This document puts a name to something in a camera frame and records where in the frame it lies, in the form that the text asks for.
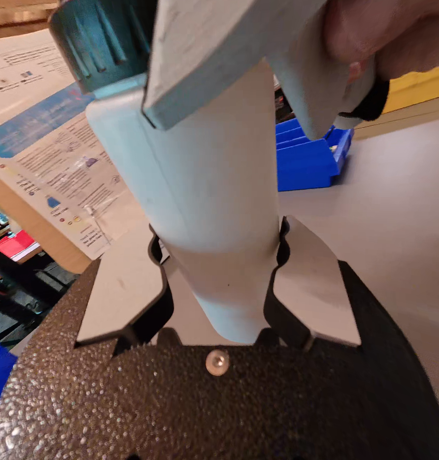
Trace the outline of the red plastic bin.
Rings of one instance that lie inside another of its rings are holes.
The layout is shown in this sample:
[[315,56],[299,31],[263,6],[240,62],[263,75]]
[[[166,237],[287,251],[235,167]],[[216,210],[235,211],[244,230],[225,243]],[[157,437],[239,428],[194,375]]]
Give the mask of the red plastic bin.
[[0,252],[14,261],[19,261],[39,248],[39,244],[24,230],[15,236],[0,239]]

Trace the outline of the white bottle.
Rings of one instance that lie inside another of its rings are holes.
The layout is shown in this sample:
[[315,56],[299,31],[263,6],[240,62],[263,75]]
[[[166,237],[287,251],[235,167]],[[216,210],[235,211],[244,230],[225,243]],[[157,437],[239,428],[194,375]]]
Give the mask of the white bottle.
[[90,128],[216,332],[252,344],[279,244],[273,74],[259,62],[168,131],[132,88],[86,108]]

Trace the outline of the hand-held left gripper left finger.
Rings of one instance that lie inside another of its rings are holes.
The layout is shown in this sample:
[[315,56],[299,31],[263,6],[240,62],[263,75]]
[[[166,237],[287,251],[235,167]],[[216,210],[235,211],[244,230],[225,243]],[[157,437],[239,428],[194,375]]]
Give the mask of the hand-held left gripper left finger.
[[174,313],[159,237],[137,224],[100,258],[76,347],[116,339],[114,355],[155,343]]

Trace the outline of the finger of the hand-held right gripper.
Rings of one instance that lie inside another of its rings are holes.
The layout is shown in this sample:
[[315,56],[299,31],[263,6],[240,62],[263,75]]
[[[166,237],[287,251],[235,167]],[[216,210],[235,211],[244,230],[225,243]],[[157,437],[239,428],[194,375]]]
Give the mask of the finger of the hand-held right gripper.
[[155,129],[171,129],[285,50],[325,3],[159,1],[143,114]]

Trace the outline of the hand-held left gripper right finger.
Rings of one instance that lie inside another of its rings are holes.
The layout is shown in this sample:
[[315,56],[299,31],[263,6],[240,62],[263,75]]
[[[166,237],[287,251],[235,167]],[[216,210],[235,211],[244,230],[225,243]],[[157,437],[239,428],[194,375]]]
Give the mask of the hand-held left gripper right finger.
[[315,340],[357,348],[361,337],[339,261],[327,244],[294,216],[284,216],[277,265],[264,318],[287,346],[308,349]]

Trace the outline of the blue plastic bin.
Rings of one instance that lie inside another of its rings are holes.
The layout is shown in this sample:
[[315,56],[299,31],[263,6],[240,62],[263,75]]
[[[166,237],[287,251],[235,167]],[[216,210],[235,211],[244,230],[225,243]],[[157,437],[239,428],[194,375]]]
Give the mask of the blue plastic bin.
[[310,141],[296,118],[276,124],[278,191],[331,187],[343,171],[354,133],[332,126]]

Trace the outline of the person's right hand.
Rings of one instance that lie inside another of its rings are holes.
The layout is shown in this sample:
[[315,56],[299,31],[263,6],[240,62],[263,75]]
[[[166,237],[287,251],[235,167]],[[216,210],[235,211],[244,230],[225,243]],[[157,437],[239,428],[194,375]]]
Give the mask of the person's right hand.
[[324,17],[329,55],[349,65],[349,82],[375,57],[382,80],[439,67],[439,0],[333,0]]

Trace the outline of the yellow plastic bin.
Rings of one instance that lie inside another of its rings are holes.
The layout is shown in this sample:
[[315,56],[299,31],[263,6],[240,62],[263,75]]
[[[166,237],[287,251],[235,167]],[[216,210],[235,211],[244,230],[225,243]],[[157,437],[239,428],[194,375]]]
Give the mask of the yellow plastic bin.
[[383,114],[439,98],[439,67],[428,72],[410,72],[389,82]]

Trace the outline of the grey desk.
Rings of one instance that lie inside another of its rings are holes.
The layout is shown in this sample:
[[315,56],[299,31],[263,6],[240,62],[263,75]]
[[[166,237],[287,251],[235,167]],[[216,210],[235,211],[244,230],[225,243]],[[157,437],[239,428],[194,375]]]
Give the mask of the grey desk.
[[335,185],[279,202],[386,308],[439,400],[439,120],[355,140]]

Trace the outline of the black bottle cap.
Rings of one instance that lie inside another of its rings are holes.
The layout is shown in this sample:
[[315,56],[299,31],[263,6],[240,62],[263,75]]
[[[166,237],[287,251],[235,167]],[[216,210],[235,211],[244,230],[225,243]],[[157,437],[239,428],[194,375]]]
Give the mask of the black bottle cap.
[[61,1],[49,31],[82,94],[146,74],[156,0]]

